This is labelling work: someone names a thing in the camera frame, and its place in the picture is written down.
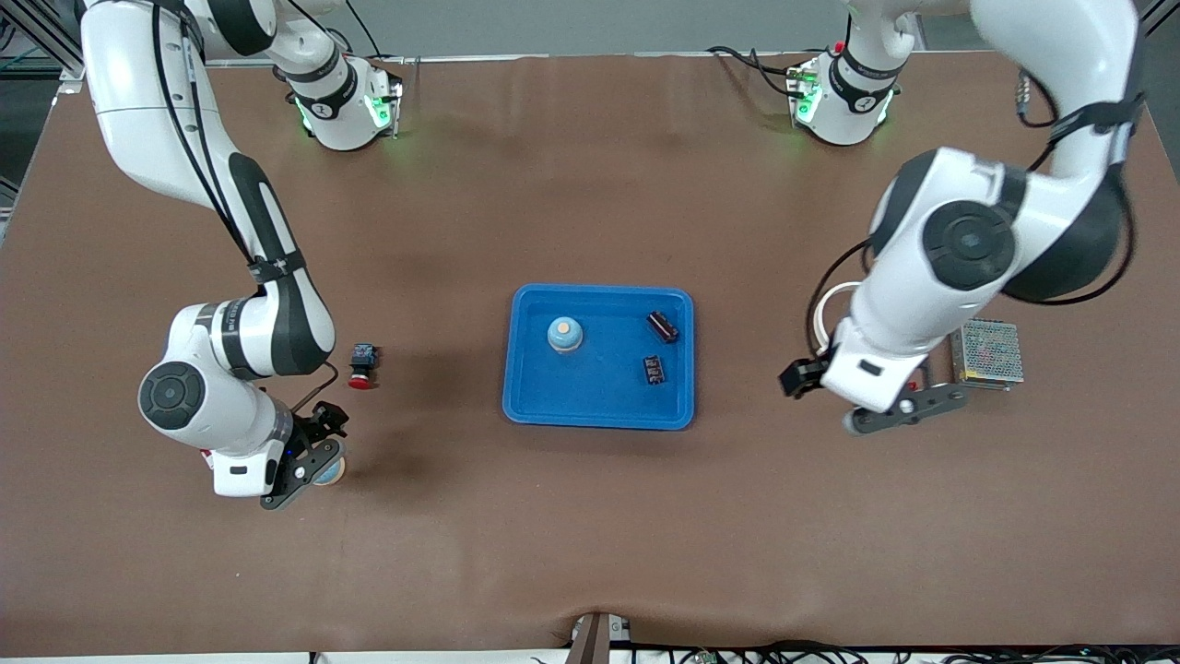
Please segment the blue plastic tray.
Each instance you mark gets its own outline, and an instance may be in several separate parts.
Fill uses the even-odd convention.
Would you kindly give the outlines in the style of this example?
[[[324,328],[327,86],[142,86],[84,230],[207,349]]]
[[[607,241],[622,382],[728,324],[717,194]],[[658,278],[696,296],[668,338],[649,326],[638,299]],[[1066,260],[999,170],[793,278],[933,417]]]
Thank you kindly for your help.
[[[660,311],[681,337],[663,344],[645,324]],[[579,349],[553,351],[548,327],[569,316],[584,328]],[[658,356],[663,384],[645,383],[643,359]],[[680,289],[526,283],[507,324],[502,410],[514,423],[678,432],[696,413],[695,305]]]

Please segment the white curved plastic part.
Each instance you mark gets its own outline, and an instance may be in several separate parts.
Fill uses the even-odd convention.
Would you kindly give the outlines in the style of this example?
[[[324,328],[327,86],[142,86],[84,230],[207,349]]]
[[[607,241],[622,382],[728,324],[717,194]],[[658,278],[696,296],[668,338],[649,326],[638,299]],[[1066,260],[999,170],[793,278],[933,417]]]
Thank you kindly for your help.
[[[843,292],[851,292],[859,289],[861,281],[846,281],[838,283],[838,285],[831,285],[830,289],[822,290],[819,298],[815,300],[813,305],[809,305],[809,353],[813,356],[821,356],[822,353],[830,351],[832,347],[832,340],[834,336],[833,331],[826,326],[825,321],[825,308],[830,303],[831,298],[835,295]]]

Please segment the metal mesh power supply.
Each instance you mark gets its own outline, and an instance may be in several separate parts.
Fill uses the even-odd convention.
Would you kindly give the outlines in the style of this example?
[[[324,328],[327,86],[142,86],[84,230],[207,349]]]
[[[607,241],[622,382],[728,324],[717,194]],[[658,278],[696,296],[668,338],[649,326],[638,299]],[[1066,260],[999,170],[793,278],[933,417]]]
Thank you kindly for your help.
[[[1024,382],[1020,329],[1007,321],[971,318],[948,336],[957,384],[1010,392]]]

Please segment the brown table mat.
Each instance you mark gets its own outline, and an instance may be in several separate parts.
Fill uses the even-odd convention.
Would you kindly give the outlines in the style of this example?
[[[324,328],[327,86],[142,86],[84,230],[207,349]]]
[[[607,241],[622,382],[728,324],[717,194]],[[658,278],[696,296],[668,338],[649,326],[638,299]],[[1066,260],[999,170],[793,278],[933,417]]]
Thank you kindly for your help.
[[[284,509],[217,497],[136,407],[184,305],[253,290],[215,215],[51,110],[0,248],[0,657],[548,647],[586,612],[684,646],[1180,643],[1180,185],[1150,116],[1139,248],[1086,305],[995,300],[1014,392],[851,438],[784,396],[822,270],[904,160],[1044,143],[990,53],[922,53],[879,134],[826,147],[712,55],[430,63],[400,138],[336,155],[266,70],[212,72],[336,318],[348,471]],[[666,285],[697,318],[673,433],[502,413],[527,282]]]

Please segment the grey post at table edge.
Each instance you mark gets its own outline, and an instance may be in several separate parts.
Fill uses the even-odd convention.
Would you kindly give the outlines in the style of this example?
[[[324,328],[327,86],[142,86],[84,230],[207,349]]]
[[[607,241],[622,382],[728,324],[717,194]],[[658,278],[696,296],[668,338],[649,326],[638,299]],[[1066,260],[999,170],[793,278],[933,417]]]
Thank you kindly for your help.
[[[594,612],[573,623],[564,664],[612,664],[615,650],[631,650],[631,622],[622,614]]]

